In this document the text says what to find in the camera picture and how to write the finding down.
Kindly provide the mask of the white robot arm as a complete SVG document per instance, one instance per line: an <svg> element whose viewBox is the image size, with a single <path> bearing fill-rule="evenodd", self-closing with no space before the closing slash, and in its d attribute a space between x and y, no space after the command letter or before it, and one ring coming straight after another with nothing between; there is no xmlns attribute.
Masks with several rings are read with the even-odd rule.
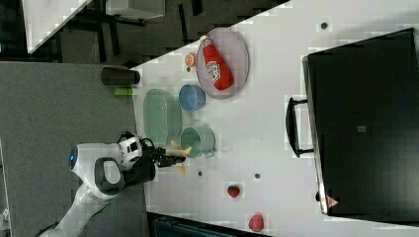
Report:
<svg viewBox="0 0 419 237"><path fill-rule="evenodd" d="M78 237L125 187L153 180L158 168L183 163L192 150L178 144L157 147L151 139L128 131L116 143L76 145L68 158L70 171L81 180L73 204L60 221L36 237Z"/></svg>

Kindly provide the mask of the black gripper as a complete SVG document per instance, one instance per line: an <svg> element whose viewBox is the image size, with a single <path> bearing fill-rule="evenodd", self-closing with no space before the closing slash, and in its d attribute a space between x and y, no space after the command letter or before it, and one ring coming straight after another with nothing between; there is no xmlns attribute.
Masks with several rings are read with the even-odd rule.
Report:
<svg viewBox="0 0 419 237"><path fill-rule="evenodd" d="M186 160L185 157L175 156L161 158L161 156L166 155L166 150L161 147L143 145L141 149L142 157L140 158L140 165L142 167L157 164L159 168L165 168L183 163Z"/></svg>

